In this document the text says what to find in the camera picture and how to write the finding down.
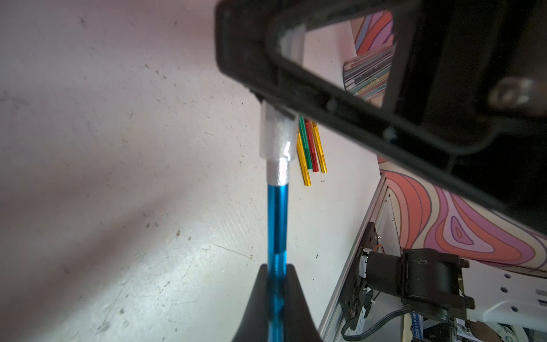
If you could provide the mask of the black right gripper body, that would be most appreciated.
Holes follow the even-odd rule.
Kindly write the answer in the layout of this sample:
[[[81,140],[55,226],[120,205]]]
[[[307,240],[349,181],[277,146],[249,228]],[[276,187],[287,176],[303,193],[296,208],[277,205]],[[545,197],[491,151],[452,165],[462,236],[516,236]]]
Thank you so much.
[[[381,154],[546,231],[545,1],[384,1]]]

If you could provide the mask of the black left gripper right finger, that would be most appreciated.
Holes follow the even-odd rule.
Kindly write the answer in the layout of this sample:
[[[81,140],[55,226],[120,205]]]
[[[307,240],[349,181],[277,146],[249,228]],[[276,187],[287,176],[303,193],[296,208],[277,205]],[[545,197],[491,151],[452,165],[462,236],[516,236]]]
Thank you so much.
[[[313,323],[296,268],[292,264],[288,264],[286,268],[284,340],[287,342],[322,342]]]

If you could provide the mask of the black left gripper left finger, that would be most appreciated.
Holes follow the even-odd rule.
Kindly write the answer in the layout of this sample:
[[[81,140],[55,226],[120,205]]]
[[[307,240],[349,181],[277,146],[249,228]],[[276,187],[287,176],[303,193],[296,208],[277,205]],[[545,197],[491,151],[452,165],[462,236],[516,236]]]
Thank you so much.
[[[267,342],[269,339],[268,267],[260,266],[242,321],[232,342]]]

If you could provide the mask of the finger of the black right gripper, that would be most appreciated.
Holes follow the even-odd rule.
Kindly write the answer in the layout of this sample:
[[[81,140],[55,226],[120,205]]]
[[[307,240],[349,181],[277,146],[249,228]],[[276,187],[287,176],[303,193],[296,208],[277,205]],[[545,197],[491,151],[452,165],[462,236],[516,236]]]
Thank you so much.
[[[258,98],[316,119],[381,154],[387,126],[383,105],[368,105],[282,57],[279,42],[294,27],[305,25],[306,31],[312,31],[338,24],[385,10],[383,2],[221,1],[215,10],[217,63],[222,73]]]

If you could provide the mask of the blue carving knife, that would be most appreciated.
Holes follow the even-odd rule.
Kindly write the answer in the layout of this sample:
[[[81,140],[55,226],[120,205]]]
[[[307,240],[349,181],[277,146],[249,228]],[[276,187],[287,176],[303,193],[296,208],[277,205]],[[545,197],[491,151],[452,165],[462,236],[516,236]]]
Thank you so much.
[[[284,340],[285,280],[287,265],[287,225],[289,201],[289,161],[266,162],[269,341]]]

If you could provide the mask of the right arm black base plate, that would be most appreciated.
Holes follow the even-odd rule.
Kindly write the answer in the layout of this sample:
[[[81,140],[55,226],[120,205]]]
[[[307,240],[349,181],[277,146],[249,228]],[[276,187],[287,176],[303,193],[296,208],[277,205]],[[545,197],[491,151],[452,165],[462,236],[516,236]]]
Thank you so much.
[[[350,254],[350,268],[344,282],[338,303],[346,321],[359,315],[363,306],[363,278],[360,276],[359,264],[364,249],[373,249],[378,245],[377,231],[374,222],[368,222],[362,229],[361,238],[357,240],[356,250]]]

